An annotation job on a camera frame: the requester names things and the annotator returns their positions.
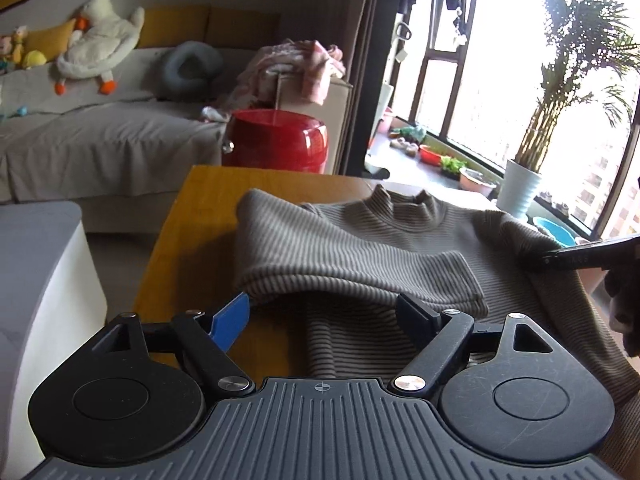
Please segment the grey striped knit sweater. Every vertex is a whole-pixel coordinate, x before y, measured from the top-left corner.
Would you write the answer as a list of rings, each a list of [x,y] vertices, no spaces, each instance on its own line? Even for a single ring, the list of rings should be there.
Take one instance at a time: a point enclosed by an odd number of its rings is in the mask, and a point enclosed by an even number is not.
[[[291,295],[306,318],[309,373],[390,379],[416,355],[395,301],[416,296],[499,323],[528,315],[608,389],[616,406],[600,459],[639,474],[639,375],[574,271],[528,272],[518,258],[554,241],[498,210],[376,188],[364,200],[295,205],[261,190],[236,210],[236,282],[254,304]]]

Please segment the blue plastic basin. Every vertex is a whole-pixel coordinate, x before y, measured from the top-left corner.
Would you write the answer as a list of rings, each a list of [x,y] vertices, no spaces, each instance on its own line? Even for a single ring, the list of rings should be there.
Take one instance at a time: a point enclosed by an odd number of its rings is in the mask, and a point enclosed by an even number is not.
[[[534,217],[533,225],[537,230],[553,238],[562,247],[576,246],[574,235],[568,230],[544,217]]]

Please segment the white ribbed plant pot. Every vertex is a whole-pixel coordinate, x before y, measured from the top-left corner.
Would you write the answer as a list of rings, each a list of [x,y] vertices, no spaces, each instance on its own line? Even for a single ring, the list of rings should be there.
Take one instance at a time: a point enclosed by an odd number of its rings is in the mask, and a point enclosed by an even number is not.
[[[497,207],[514,218],[523,218],[537,196],[540,181],[540,174],[508,160],[500,185]]]

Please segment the red plastic bowl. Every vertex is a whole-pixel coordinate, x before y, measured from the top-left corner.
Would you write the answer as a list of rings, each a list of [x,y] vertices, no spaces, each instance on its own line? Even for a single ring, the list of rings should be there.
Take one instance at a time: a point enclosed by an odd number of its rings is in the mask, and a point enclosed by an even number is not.
[[[434,167],[439,167],[442,163],[442,158],[444,157],[444,154],[442,154],[441,151],[426,144],[421,144],[419,146],[419,155],[421,162],[425,165]]]

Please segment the white grey storage box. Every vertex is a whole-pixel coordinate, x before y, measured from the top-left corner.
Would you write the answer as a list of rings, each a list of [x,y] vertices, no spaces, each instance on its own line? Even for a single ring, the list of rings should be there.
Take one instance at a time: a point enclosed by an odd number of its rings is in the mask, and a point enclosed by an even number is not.
[[[105,322],[107,303],[80,208],[1,209],[1,475],[21,479],[43,459],[30,396]]]

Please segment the red round stool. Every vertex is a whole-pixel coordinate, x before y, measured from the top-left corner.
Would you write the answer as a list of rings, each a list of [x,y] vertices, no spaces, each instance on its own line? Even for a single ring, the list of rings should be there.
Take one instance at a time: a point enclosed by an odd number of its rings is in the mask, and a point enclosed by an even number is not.
[[[236,110],[222,139],[228,167],[322,174],[329,156],[328,130],[316,118],[286,110]]]

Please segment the green palm plant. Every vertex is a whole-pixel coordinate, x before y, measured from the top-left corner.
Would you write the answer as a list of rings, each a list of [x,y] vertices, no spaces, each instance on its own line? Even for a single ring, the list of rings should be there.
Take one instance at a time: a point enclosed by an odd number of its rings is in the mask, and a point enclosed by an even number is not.
[[[623,78],[639,70],[639,41],[620,0],[542,0],[553,56],[540,66],[541,94],[513,157],[539,172],[564,110],[598,103],[615,127],[631,116]]]

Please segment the grey covered sofa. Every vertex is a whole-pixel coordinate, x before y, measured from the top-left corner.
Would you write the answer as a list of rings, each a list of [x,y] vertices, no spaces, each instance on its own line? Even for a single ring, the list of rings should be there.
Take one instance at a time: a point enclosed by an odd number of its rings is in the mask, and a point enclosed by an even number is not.
[[[153,232],[196,165],[221,163],[224,126],[160,88],[166,48],[137,49],[102,96],[93,79],[53,89],[54,64],[1,78],[1,200],[71,200],[90,232]]]

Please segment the beige cardboard box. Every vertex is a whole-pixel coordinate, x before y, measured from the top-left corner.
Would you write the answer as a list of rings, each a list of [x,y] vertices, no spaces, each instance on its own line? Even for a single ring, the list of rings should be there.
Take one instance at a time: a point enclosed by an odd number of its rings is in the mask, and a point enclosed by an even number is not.
[[[334,174],[338,149],[341,147],[350,100],[352,99],[352,85],[341,78],[333,77],[328,95],[322,105],[304,99],[302,85],[302,76],[281,74],[277,82],[276,107],[278,110],[316,118],[326,125],[329,153],[323,172]]]

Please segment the grey neck pillow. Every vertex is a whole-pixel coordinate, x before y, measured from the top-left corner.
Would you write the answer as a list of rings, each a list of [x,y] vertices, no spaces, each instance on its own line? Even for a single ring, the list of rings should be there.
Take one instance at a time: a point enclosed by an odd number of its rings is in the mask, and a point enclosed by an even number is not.
[[[174,47],[160,62],[160,88],[166,98],[204,99],[224,70],[217,49],[201,41],[186,41]]]

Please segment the pink crumpled blanket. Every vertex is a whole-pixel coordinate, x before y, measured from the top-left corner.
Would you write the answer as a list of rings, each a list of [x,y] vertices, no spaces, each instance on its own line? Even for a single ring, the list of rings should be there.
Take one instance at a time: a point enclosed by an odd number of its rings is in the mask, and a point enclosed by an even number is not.
[[[317,40],[285,40],[262,47],[236,80],[232,101],[250,105],[268,102],[276,92],[281,75],[302,77],[300,95],[308,102],[322,105],[331,81],[346,74],[343,52],[335,44],[325,48]]]

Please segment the white goose plush toy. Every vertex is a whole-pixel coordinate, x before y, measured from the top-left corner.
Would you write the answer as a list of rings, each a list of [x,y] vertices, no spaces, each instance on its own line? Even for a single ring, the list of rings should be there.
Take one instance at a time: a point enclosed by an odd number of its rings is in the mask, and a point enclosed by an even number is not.
[[[111,0],[89,0],[79,12],[66,51],[56,60],[55,93],[62,96],[68,80],[98,78],[99,92],[111,94],[117,86],[113,70],[137,47],[144,20],[141,6],[122,18]]]

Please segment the yellow cushion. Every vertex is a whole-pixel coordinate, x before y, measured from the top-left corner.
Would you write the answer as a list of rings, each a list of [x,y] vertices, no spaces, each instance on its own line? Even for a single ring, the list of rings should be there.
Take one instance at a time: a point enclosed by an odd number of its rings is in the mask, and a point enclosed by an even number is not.
[[[31,30],[24,42],[25,53],[41,52],[48,62],[55,61],[67,50],[70,35],[75,29],[76,20],[71,20],[51,28]]]

